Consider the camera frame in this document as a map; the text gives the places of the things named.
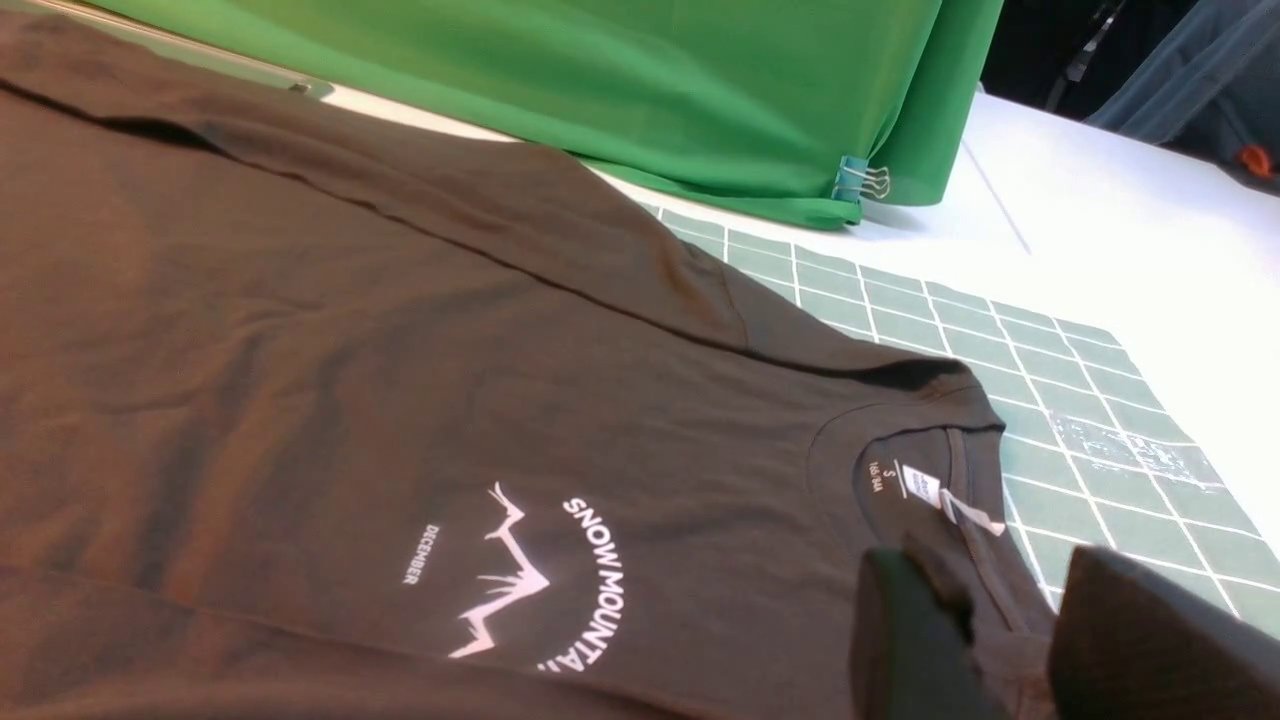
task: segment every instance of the black object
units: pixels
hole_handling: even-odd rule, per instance
[[[1124,85],[1197,0],[1006,0],[987,92],[1080,119]]]
[[[1280,0],[1196,5],[1085,122],[1276,184]]]
[[[856,618],[850,656],[856,717],[1007,717],[983,691],[973,660],[968,591],[910,536],[902,551],[863,555]]]
[[[1050,651],[1062,720],[1280,716],[1280,643],[1119,553],[1071,556]]]

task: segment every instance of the green backdrop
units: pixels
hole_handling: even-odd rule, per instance
[[[817,228],[852,163],[942,199],[1002,0],[95,0],[143,23]]]

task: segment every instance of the t-shirt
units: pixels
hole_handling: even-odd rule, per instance
[[[0,564],[846,717],[858,560],[910,530],[974,594],[988,688],[1044,711],[1052,615],[1016,548],[918,497],[1002,515],[1002,425],[960,363],[827,328],[550,149],[26,14],[0,15]]]

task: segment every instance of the metal clip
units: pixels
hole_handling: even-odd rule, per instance
[[[840,172],[836,174],[836,184],[832,187],[831,196],[835,200],[849,201],[854,201],[859,196],[883,200],[888,197],[890,188],[888,168],[868,168],[865,160],[845,155],[840,163]]]

